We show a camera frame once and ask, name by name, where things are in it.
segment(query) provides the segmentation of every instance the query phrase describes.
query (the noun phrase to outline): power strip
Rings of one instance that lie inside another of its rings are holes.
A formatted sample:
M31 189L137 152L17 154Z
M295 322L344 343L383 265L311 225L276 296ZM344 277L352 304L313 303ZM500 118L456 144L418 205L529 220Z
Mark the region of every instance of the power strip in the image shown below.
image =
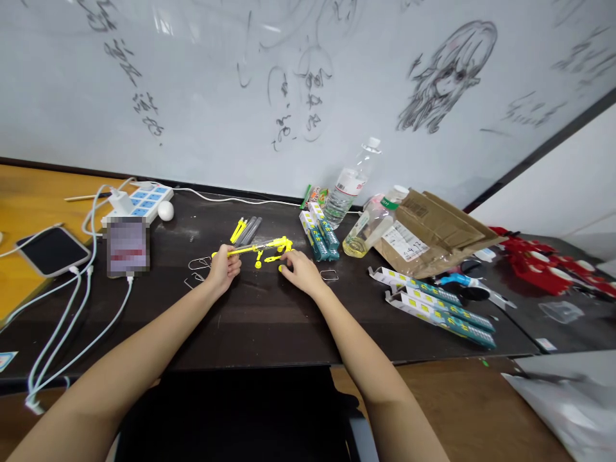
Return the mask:
M151 223L158 216L158 206L160 203L168 201L172 197L172 188L158 186L149 191L139 188L130 195L130 200L133 203L133 210L129 215L120 214L116 210L113 210L111 213L104 216L101 222L103 226L105 226L110 218L140 216L145 218L146 223Z

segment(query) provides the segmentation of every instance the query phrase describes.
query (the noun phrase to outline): person's left hand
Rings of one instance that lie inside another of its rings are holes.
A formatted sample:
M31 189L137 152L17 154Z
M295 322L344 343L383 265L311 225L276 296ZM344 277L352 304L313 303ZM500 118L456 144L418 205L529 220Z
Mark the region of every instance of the person's left hand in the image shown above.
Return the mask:
M227 258L227 253L233 250L235 250L235 247L223 244L218 249L218 253L212 257L210 274L205 281L216 291L218 296L227 291L231 281L239 274L239 268L242 266L239 255L232 255Z

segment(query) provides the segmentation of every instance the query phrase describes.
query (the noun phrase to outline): charger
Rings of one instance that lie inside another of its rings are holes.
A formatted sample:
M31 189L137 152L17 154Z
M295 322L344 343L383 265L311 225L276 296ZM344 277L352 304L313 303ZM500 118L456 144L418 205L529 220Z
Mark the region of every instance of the charger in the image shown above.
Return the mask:
M114 206L114 210L120 216L129 216L133 211L133 203L126 191L118 191L116 188L111 187L109 202Z

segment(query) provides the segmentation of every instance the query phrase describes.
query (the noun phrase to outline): white cable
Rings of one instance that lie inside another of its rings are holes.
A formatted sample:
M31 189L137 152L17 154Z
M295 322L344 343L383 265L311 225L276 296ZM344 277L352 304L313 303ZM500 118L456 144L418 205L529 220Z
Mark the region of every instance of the white cable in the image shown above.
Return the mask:
M130 292L132 290L133 287L133 277L129 276L126 278L128 280L128 290L126 292L126 296L124 297L124 301L122 302L122 306L120 306L120 309L118 310L118 312L116 313L116 315L114 316L114 318L111 320L111 322L107 325L107 327L105 327L105 329L98 335L97 338L95 338L94 340L92 340L92 342L90 342L90 344L88 346L86 346L83 351L81 351L81 353L79 353L77 356L75 356L72 361L70 363L68 363L67 365L65 365L62 369L60 369L59 371L57 371L55 374L53 374L50 378L48 378L45 382L43 382L37 389L35 389L34 393L36 394L38 391L42 390L43 388L45 388L51 381L55 380L59 375L61 375L64 371L66 371L66 369L68 369L69 367L71 367L75 361L77 361L81 356L83 356L90 348L92 348L92 346L94 346L94 344L96 342L98 342L106 333L109 329L111 329L111 326L117 321L117 319L120 317L120 314L122 314L122 312L124 311L124 307L126 306L126 302L128 301L128 297L130 296ZM26 397L26 402L28 401L32 401L32 393L30 393L27 397Z
M43 360L45 353L47 353L47 350L49 350L49 347L51 346L53 341L56 339L56 336L60 332L60 329L62 328L62 325L64 324L64 320L66 319L66 316L68 316L69 311L71 310L71 307L73 306L73 302L75 300L75 297L77 296L79 287L81 286L81 273L79 272L79 269L76 266L71 266L70 271L71 273L75 274L77 277L77 284L75 285L75 290L73 291L73 295L71 295L71 299L69 300L69 303L66 305L64 313L62 313L62 317L60 318L60 321L58 322L56 329L53 331L51 337L49 338L49 341L43 348L43 351L41 351L41 353L38 355L38 358L35 361L34 366L32 366L32 369L30 370L30 374L28 375L28 392L30 394L28 395L26 399L26 406L28 406L37 415L40 415L40 411L41 411L40 405L36 401L37 394L36 392L33 393L33 390L35 389L34 377L37 374L37 368L39 367L40 362Z
M127 179L126 181L124 181L124 183L122 183L117 190L118 191L122 191L122 188L124 186L126 186L128 183L130 183L131 180L136 180L136 178L134 178L133 176L131 176L129 179ZM105 187L108 188L112 188L112 186L109 185L105 185ZM92 210L85 216L85 219L83 220L83 223L81 224L81 231L83 231L85 234L87 235L91 235L91 236L102 236L102 234L100 233L95 233L94 232L94 220L92 220L92 223L90 225L90 228L92 229L92 231L88 231L88 220L90 219L90 216L93 216L96 214L96 211L102 207L104 204L106 204L107 202L109 202L109 198L106 198L103 201L100 201L98 204L96 203L96 199L98 198L98 195L101 193L102 191L102 187L101 189L98 190L98 193L94 196L94 204L92 206Z
M104 188L109 187L109 185L102 185L99 189L98 192L94 195L94 199L92 200L92 210L90 211L90 227L92 229L94 229L94 215L95 215L95 210L96 210L96 198L98 197L98 195L103 191ZM88 262L88 264L81 270L80 274L84 274L87 269L92 266L92 262L94 262L94 259L96 258L96 248L97 248L97 241L96 239L92 240L92 257L90 257L90 261ZM0 330L0 333L2 333L2 331L4 331L4 329L6 329L9 324L11 324L11 322L13 322L15 320L16 317L18 317L18 315L23 312L23 310L25 310L26 308L28 308L31 304L38 302L41 298L46 297L47 295L54 293L55 291L60 290L63 287L68 286L71 282L73 282L75 279L77 279L77 276L75 276L72 279L69 279L67 282L65 282L64 284L59 285L58 287L56 287L55 289L50 290L49 292L45 292L43 295L39 295L38 297L30 300L28 303L21 305L18 309L14 310L14 312L12 312L9 317L6 319L6 323L4 324L4 326L2 327L2 330Z
M292 205L293 207L299 207L299 204L294 204L294 203L290 203L290 202L282 202L282 201L261 201L261 202L250 202L244 199L240 199L240 198L226 198L226 199L211 199L211 198L207 198L205 196L202 196L200 193L196 192L194 189L190 189L190 188L173 188L174 191L190 191L191 193L195 193L197 196L199 196L201 199L205 199L207 201L211 201L211 202L227 202L230 200L234 200L234 201L238 201L238 202L243 202L243 203L247 203L250 205L261 205L261 204L265 204L265 203L280 203L283 205Z
M71 320L71 323L66 328L66 332L64 332L64 336L60 339L60 341L56 345L56 348L53 350L53 353L51 353L51 355L49 356L49 359L47 360L45 367L43 367L42 371L40 372L37 382L34 385L34 389L39 389L40 383L43 381L43 378L45 377L45 374L47 373L49 366L51 366L51 363L53 362L53 359L56 357L56 354L58 353L58 351L60 351L60 349L62 348L62 345L64 345L64 342L66 341L69 334L73 330L73 326L75 326L75 323L77 322L77 318L79 318L79 315L83 311L83 308L85 307L85 304L88 301L88 297L90 296L90 288L92 287L92 273L93 272L94 272L94 266L89 266L87 270L88 279L86 281L86 286L85 286L85 295L83 296L81 305L79 306L79 309L75 312L75 315L73 316L73 319Z
M6 257L7 255L10 255L11 253L16 252L17 250L21 249L22 247L25 247L25 246L27 246L28 244L30 244L32 241L34 241L34 239L36 239L36 238L37 238L38 236L40 236L41 234L46 233L46 232L47 232L47 231L49 231L50 229L58 228L58 227L62 226L63 224L64 224L64 223L56 223L55 225L50 226L49 228L45 228L45 229L43 229L43 231L39 231L39 232L37 232L35 235L30 236L30 238L29 238L26 242L24 242L23 244L19 245L18 247L15 247L13 250L9 250L9 251L8 251L8 252L6 252L6 253L2 253L2 254L0 255L0 258L2 258L2 257Z

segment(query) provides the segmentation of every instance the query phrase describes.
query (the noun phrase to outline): wrist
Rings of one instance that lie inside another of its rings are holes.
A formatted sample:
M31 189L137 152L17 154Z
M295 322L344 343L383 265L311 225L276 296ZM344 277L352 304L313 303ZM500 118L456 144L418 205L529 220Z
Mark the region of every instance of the wrist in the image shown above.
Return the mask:
M326 301L328 298L332 296L335 297L333 290L329 288L325 283L321 284L314 291L309 293L310 297L314 300L317 305L320 305L322 302Z
M211 302L214 303L218 300L225 290L212 281L210 278L206 278L201 284L199 284L194 290L198 290L199 293L205 298L211 298Z

